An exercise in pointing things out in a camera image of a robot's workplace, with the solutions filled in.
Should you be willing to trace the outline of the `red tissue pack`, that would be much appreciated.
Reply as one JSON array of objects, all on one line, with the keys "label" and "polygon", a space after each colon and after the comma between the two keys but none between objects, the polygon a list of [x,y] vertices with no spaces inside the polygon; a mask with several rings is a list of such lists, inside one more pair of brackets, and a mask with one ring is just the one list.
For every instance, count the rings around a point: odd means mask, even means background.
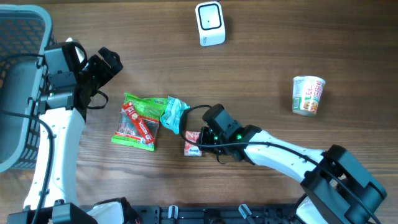
[{"label": "red tissue pack", "polygon": [[[200,137],[200,132],[186,131],[185,137],[190,141],[196,143]],[[185,142],[184,155],[189,157],[201,157],[202,152],[198,146]]]}]

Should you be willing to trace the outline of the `teal snack packet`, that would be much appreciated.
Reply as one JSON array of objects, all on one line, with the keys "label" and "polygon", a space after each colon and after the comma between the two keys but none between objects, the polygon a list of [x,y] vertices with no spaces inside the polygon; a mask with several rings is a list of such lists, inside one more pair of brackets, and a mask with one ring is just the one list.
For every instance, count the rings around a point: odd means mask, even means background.
[{"label": "teal snack packet", "polygon": [[164,114],[160,117],[160,122],[167,129],[179,134],[180,117],[189,108],[190,106],[180,99],[168,96],[167,106]]}]

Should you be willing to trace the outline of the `red chocolate bar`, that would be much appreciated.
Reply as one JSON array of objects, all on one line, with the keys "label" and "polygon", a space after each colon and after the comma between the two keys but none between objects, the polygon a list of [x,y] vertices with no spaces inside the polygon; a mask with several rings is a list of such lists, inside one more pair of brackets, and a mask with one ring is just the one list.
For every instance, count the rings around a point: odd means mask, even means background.
[{"label": "red chocolate bar", "polygon": [[155,139],[152,133],[150,132],[149,128],[147,127],[146,123],[144,122],[144,120],[136,111],[134,105],[131,102],[128,102],[122,105],[122,109],[128,115],[129,119],[131,120],[131,123],[135,126],[138,133],[145,140],[145,143],[146,144],[153,143]]}]

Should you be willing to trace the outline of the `green candy bag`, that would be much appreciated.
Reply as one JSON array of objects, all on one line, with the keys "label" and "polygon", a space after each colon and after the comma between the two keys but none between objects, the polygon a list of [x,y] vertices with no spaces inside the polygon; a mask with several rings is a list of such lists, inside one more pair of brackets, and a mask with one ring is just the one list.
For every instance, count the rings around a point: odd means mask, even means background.
[{"label": "green candy bag", "polygon": [[125,93],[118,129],[111,141],[124,146],[155,151],[160,117],[166,106],[166,98],[139,98]]}]

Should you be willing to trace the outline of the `instant noodle cup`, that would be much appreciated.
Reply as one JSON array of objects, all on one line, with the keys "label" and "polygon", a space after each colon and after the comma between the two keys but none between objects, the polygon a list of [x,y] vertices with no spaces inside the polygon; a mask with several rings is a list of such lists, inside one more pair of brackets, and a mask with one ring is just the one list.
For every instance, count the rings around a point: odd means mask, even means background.
[{"label": "instant noodle cup", "polygon": [[292,111],[303,116],[315,116],[320,104],[324,79],[315,76],[293,78]]}]

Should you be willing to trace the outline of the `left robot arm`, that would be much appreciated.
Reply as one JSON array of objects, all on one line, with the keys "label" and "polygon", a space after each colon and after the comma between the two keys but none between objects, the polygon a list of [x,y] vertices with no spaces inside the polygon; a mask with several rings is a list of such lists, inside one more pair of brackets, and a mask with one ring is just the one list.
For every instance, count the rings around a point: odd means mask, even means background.
[{"label": "left robot arm", "polygon": [[92,57],[78,56],[78,42],[45,48],[45,91],[37,102],[40,143],[33,184],[22,212],[8,223],[124,223],[123,198],[106,200],[84,211],[78,206],[76,164],[91,97],[122,69],[116,52],[102,47]]}]

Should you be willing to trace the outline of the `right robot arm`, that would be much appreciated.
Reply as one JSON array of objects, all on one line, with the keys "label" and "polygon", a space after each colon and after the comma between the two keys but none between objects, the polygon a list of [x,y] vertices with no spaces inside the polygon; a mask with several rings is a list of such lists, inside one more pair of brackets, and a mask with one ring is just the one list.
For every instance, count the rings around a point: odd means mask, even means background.
[{"label": "right robot arm", "polygon": [[242,126],[221,104],[202,116],[201,148],[274,169],[303,188],[295,214],[304,223],[367,223],[387,192],[345,148],[309,149],[282,141],[253,125]]}]

